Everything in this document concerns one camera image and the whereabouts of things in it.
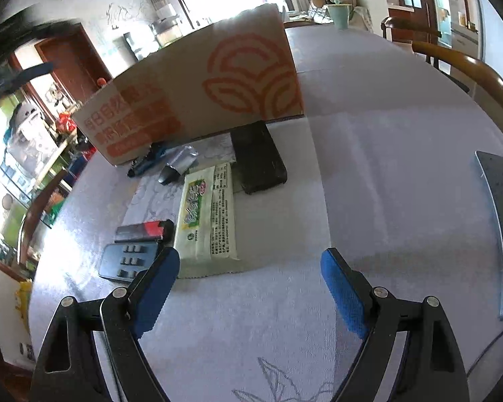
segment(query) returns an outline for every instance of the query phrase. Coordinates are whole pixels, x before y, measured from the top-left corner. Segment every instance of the black phone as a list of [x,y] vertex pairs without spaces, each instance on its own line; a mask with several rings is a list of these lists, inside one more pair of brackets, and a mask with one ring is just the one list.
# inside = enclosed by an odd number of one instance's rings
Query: black phone
[[266,190],[287,181],[287,170],[264,121],[230,131],[236,171],[245,193]]

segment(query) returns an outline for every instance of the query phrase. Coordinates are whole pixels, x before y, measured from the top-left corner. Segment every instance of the cardboard box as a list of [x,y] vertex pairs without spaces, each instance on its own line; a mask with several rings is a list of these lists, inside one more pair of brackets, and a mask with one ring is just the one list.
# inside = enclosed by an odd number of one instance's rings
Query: cardboard box
[[276,5],[220,21],[149,55],[73,118],[113,165],[154,141],[184,143],[259,119],[302,114],[296,70]]

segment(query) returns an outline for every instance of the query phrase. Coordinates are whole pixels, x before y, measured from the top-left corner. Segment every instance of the white tablecloth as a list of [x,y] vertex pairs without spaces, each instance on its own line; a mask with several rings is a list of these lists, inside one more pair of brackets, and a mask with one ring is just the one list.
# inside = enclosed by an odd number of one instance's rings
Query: white tablecloth
[[[498,229],[474,156],[503,155],[503,135],[455,84],[379,36],[331,25],[287,36],[306,118],[270,126],[287,183],[235,195],[237,251],[250,270],[178,280],[141,340],[175,402],[329,400],[360,343],[320,276],[330,242],[396,297],[438,297],[466,368],[503,328]],[[62,297],[96,299],[116,287],[97,276],[102,248],[124,217],[147,219],[150,209],[133,196],[149,186],[127,180],[125,169],[95,156],[66,201],[32,295],[36,352]],[[131,198],[147,217],[125,215]],[[395,377],[397,338],[377,401]],[[487,360],[491,372],[470,383],[473,401],[503,371],[500,345]]]
[[[453,82],[376,35],[291,30],[333,246],[396,297],[438,297],[468,369],[503,329],[498,227],[475,158],[503,156],[503,134]],[[503,347],[488,360],[473,401],[503,372]],[[393,379],[388,369],[376,400]]]

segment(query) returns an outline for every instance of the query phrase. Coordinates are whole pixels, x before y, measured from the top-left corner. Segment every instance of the chair backrest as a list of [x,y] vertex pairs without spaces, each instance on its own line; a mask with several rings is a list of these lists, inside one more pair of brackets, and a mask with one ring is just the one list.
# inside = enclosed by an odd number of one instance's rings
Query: chair backrest
[[306,25],[322,25],[314,21],[287,21],[283,23],[283,27],[290,29],[291,27],[304,27]]
[[389,16],[384,18],[380,26],[382,28],[382,36],[384,39],[386,39],[386,29],[418,31],[421,33],[427,33],[431,36],[441,37],[441,32],[439,30],[431,29],[427,25],[422,25],[411,21],[410,19],[400,18],[398,16]]
[[428,59],[433,57],[435,67],[437,67],[439,60],[443,60],[463,72],[488,92],[503,108],[503,79],[483,61],[465,55],[460,51],[426,42],[412,42],[412,50],[414,53],[426,55]]
[[28,247],[30,245],[30,241],[32,241],[35,229],[39,225],[39,220],[41,219],[43,210],[54,193],[54,190],[58,187],[60,181],[63,180],[66,175],[67,171],[65,169],[62,169],[59,173],[57,173],[41,191],[41,193],[32,201],[32,204],[24,215],[20,226],[19,244],[17,246],[17,263],[26,265],[26,262],[28,261]]

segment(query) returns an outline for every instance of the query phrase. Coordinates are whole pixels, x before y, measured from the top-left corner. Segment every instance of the orange logo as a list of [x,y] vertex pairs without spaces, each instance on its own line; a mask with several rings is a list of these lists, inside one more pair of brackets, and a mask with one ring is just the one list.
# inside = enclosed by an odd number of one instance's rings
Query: orange logo
[[203,89],[223,109],[259,114],[263,119],[288,114],[300,103],[291,56],[254,33],[221,41],[207,62]]

